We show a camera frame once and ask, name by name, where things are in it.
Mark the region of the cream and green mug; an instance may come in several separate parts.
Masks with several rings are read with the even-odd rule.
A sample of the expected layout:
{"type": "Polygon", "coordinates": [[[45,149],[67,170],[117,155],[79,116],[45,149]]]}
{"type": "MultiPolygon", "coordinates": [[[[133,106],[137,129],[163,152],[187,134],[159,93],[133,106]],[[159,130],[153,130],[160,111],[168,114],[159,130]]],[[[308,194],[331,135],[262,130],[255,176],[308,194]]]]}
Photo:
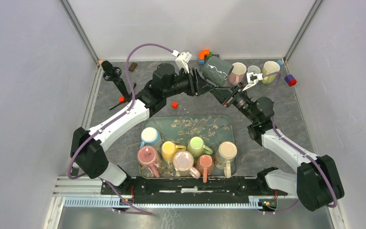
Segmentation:
{"type": "Polygon", "coordinates": [[[232,176],[232,165],[236,155],[237,147],[234,143],[225,141],[219,145],[215,154],[214,165],[224,172],[226,178],[232,176]]]}

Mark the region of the dark teal mug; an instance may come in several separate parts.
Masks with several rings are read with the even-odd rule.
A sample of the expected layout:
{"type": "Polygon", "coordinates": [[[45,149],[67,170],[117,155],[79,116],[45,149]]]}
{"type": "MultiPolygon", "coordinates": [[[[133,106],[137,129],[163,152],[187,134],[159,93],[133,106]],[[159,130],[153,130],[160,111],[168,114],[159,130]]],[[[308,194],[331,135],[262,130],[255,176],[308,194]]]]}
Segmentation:
{"type": "Polygon", "coordinates": [[[225,60],[220,60],[218,66],[211,66],[210,68],[205,68],[202,75],[205,79],[211,81],[218,87],[224,86],[228,77],[231,74],[233,65],[225,60]]]}

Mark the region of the light blue mug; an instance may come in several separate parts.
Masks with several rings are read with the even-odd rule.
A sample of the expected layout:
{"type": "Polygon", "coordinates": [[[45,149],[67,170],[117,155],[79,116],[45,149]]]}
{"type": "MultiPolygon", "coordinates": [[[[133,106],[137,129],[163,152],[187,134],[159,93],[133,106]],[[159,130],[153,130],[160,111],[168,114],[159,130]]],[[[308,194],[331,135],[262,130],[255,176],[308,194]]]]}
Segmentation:
{"type": "Polygon", "coordinates": [[[162,144],[162,139],[159,131],[153,127],[147,127],[141,132],[141,144],[143,146],[153,146],[159,148],[162,144]]]}

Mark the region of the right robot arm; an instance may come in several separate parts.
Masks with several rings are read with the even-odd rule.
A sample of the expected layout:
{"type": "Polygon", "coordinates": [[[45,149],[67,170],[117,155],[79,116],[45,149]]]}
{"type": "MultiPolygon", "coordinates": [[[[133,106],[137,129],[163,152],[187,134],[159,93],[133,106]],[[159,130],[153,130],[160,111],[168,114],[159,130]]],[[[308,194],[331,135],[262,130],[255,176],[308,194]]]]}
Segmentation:
{"type": "Polygon", "coordinates": [[[297,196],[309,211],[335,208],[345,195],[334,159],[318,156],[286,137],[274,123],[274,102],[268,97],[252,101],[239,86],[212,89],[211,94],[223,107],[236,107],[252,123],[247,127],[252,140],[274,152],[294,174],[272,167],[262,171],[256,189],[263,195],[274,189],[297,196]]]}

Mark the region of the yellow-green hexagonal mug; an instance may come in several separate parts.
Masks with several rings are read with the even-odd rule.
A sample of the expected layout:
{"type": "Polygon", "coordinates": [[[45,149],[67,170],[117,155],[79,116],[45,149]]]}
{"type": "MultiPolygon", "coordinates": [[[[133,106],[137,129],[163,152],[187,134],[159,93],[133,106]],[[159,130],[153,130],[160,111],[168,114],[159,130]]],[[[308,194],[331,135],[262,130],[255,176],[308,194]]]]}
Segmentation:
{"type": "Polygon", "coordinates": [[[274,61],[267,61],[262,67],[263,84],[270,84],[277,76],[277,72],[280,72],[280,65],[274,61]]]}

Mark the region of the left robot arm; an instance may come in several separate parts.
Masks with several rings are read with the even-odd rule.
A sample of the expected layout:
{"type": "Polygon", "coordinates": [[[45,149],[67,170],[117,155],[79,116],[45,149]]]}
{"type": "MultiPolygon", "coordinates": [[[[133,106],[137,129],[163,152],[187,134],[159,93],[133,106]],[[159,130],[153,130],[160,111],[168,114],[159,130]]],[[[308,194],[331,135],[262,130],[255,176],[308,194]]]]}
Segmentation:
{"type": "Polygon", "coordinates": [[[168,97],[181,93],[200,96],[212,88],[195,68],[176,73],[173,65],[160,64],[152,79],[122,110],[89,130],[79,127],[74,131],[70,164],[77,164],[91,179],[99,177],[112,183],[118,194],[126,194],[131,188],[128,175],[108,161],[105,151],[128,130],[164,108],[168,97]]]}

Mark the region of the light pink hexagonal mug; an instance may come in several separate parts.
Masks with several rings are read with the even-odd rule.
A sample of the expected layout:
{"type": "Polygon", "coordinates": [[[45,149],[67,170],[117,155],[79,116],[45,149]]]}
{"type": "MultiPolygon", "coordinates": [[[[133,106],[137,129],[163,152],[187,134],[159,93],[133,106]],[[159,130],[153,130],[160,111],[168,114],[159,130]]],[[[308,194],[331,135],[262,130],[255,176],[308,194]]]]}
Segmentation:
{"type": "Polygon", "coordinates": [[[241,62],[235,62],[232,65],[233,65],[233,69],[228,78],[228,81],[231,85],[236,85],[236,84],[239,84],[244,79],[244,77],[247,73],[247,67],[245,64],[243,64],[241,62]]]}

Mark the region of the blue-grey square mug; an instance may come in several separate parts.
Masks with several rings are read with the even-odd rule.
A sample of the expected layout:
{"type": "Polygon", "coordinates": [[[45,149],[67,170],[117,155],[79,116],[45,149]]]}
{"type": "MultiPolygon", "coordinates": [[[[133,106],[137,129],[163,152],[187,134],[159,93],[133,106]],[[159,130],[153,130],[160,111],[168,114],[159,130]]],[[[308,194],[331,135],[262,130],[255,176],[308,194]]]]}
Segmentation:
{"type": "Polygon", "coordinates": [[[251,65],[247,68],[248,73],[260,74],[261,69],[256,65],[251,65]]]}

